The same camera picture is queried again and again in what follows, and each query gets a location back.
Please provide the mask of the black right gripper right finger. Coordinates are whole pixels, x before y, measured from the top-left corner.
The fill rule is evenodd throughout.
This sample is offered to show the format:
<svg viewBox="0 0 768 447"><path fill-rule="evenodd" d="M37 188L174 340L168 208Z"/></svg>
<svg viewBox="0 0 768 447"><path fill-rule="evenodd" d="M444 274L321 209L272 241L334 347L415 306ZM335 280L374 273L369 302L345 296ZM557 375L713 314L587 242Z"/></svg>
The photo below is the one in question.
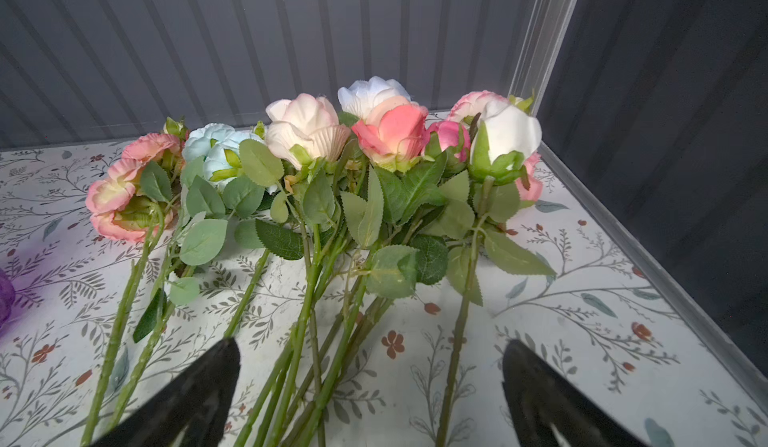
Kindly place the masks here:
<svg viewBox="0 0 768 447"><path fill-rule="evenodd" d="M502 372L505 399L522 446L556 446L559 438L570 446L643 444L522 341L507 344Z"/></svg>

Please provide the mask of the purple blue glass vase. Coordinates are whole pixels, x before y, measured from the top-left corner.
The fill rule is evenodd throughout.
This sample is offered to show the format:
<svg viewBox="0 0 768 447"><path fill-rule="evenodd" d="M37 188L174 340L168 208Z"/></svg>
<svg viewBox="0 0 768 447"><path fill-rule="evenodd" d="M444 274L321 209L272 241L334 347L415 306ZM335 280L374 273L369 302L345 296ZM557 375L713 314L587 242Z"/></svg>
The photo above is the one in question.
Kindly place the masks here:
<svg viewBox="0 0 768 447"><path fill-rule="evenodd" d="M11 316L15 302L16 290L11 279L3 269L0 270L0 326L3 326Z"/></svg>

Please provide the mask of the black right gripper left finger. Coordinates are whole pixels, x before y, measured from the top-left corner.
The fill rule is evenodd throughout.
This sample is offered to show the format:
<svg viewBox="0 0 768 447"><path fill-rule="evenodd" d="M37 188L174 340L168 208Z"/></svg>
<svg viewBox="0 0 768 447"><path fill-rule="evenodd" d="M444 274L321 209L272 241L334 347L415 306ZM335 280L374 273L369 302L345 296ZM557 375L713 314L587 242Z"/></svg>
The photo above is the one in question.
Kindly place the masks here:
<svg viewBox="0 0 768 447"><path fill-rule="evenodd" d="M224 436L239 377L233 338L217 342L96 446L216 446Z"/></svg>

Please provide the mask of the cream pink rose stem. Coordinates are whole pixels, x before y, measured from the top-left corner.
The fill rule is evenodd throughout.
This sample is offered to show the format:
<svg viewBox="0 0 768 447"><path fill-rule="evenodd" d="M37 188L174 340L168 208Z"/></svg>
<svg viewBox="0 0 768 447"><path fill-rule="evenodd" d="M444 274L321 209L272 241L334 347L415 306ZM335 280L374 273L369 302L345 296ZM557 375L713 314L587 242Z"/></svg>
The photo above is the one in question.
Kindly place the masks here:
<svg viewBox="0 0 768 447"><path fill-rule="evenodd" d="M316 300L331 271L332 243L324 236L334 234L337 225L329 169L350 134L322 96L301 93L280 99L266 113L269 123L262 140L245 142L241 156L246 174L275 192L267 219L249 226L267 252L303 263L305 287L286 344L236 440L239 446L247 440L256 446L279 445L295 411L305 341Z"/></svg>

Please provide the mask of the pink peony flower stem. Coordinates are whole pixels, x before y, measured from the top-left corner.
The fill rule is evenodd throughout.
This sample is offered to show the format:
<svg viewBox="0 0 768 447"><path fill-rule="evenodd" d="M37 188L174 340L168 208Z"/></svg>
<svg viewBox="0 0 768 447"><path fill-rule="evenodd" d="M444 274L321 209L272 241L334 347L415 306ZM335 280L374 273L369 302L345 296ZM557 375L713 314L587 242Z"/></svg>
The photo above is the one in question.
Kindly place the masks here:
<svg viewBox="0 0 768 447"><path fill-rule="evenodd" d="M168 117L160 133L149 133L127 145L107 169L106 177L88 189L86 207L97 233L110 240L140 243L114 318L97 387L80 440L93 440L102 404L115 367L138 287L149 256L173 219L172 178L183 164L187 130Z"/></svg>

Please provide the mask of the pink coral rose stem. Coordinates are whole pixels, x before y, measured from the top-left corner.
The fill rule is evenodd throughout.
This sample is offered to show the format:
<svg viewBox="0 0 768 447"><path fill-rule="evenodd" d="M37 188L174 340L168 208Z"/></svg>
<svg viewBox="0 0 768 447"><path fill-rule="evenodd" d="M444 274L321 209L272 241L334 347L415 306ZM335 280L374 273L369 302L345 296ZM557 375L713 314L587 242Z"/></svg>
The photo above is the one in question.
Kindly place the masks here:
<svg viewBox="0 0 768 447"><path fill-rule="evenodd" d="M406 244L418 210L437 205L441 166L421 159L429 141L427 110L391 98L365 118L337 113L350 134L329 169L336 201L331 268L318 296L300 370L294 413L277 446L305 446L373 327L417 284L417 251Z"/></svg>

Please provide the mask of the light blue peony flower stem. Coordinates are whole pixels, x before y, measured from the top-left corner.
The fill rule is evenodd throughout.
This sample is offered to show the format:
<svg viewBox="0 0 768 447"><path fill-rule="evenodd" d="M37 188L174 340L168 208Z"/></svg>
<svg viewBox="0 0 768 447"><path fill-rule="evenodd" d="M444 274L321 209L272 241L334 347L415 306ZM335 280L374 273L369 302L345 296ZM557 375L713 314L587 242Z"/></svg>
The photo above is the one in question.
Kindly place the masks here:
<svg viewBox="0 0 768 447"><path fill-rule="evenodd" d="M243 237L238 246L260 247L249 224L260 212L266 190L246 175L241 156L243 142L260 139L254 129L237 130L220 123L187 130L183 164L172 178L173 219L163 232L170 237L149 303L131 335L130 344L141 351L116 392L107 429L125 416L171 318L202 295L206 268L236 242L237 234Z"/></svg>

